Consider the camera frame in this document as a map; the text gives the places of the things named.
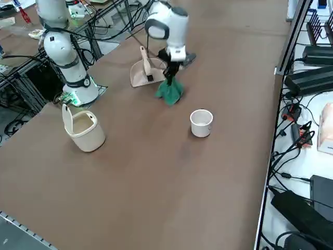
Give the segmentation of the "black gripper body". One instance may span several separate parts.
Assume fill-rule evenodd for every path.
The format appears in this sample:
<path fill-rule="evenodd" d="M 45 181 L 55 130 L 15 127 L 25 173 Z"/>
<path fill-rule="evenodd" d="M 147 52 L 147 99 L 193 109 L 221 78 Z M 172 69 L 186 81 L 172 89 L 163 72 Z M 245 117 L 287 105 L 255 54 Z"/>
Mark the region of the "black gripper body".
<path fill-rule="evenodd" d="M 166 48 L 159 50 L 158 57 L 166 62 L 168 68 L 173 70 L 179 70 L 180 66 L 183 64 L 182 61 L 172 61 L 171 55 L 167 52 Z"/>

